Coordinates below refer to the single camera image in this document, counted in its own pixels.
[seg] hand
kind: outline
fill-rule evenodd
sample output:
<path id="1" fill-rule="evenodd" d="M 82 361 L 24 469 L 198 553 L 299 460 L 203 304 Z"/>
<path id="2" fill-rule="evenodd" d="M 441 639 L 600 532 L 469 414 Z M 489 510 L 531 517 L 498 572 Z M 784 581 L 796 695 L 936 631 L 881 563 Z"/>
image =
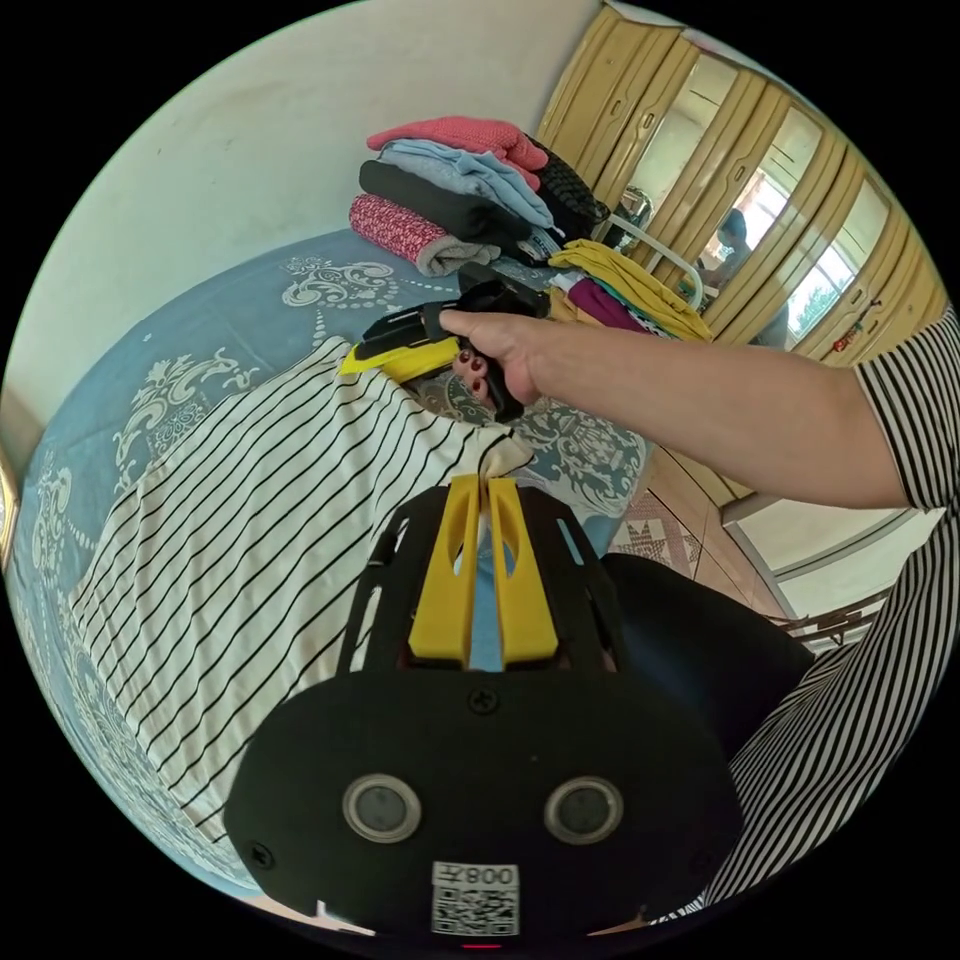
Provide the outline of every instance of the hand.
<path id="1" fill-rule="evenodd" d="M 444 330 L 465 337 L 480 353 L 499 361 L 507 389 L 525 407 L 534 403 L 540 390 L 530 368 L 535 334 L 545 321 L 510 313 L 463 313 L 444 310 L 440 325 Z M 453 363 L 453 372 L 466 384 L 474 397 L 491 407 L 487 390 L 487 364 L 469 348 Z"/>

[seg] yellow shirt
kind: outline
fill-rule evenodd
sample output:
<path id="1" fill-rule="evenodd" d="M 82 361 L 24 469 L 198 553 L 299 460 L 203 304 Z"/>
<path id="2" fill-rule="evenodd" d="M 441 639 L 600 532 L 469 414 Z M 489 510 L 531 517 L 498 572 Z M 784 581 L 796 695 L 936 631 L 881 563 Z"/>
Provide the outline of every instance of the yellow shirt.
<path id="1" fill-rule="evenodd" d="M 550 258 L 552 267 L 577 267 L 609 284 L 628 303 L 681 340 L 712 340 L 710 328 L 679 294 L 623 254 L 595 240 L 574 240 Z"/>

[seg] sleeve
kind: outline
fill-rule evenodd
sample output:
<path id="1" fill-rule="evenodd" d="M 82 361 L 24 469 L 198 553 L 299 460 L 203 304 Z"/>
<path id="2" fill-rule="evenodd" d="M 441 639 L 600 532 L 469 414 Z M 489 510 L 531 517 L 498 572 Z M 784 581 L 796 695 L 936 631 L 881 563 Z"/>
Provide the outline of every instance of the sleeve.
<path id="1" fill-rule="evenodd" d="M 856 368 L 911 505 L 946 507 L 960 488 L 960 323 L 939 322 Z"/>

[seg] bed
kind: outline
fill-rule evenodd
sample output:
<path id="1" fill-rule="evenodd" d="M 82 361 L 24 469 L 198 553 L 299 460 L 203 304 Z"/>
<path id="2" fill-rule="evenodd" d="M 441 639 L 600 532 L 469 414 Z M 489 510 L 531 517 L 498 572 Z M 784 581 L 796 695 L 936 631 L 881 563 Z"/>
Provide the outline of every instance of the bed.
<path id="1" fill-rule="evenodd" d="M 555 269 L 497 269 L 544 287 Z M 76 386 L 50 422 L 21 494 L 7 590 L 41 690 L 71 746 L 121 811 L 186 871 L 228 894 L 258 892 L 228 845 L 194 830 L 156 776 L 82 651 L 67 597 L 86 571 L 114 501 L 223 399 L 289 369 L 332 336 L 354 340 L 394 309 L 456 292 L 339 231 L 264 254 L 200 284 L 138 323 Z M 420 402 L 471 423 L 487 414 L 451 374 Z M 515 472 L 571 505 L 594 547 L 613 538 L 651 448 L 550 401 L 516 424 L 532 449 Z M 481 550 L 474 666 L 495 661 L 489 548 Z"/>

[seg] yellow clamp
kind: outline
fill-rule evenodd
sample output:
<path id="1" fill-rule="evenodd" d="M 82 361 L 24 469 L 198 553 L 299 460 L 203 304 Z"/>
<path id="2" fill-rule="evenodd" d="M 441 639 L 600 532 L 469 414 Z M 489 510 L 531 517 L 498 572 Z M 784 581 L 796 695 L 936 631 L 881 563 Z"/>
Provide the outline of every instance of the yellow clamp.
<path id="1" fill-rule="evenodd" d="M 477 475 L 454 477 L 450 484 L 410 631 L 410 650 L 418 659 L 469 666 L 482 513 L 491 520 L 503 668 L 550 660 L 559 642 L 516 482 L 501 477 L 484 485 Z"/>

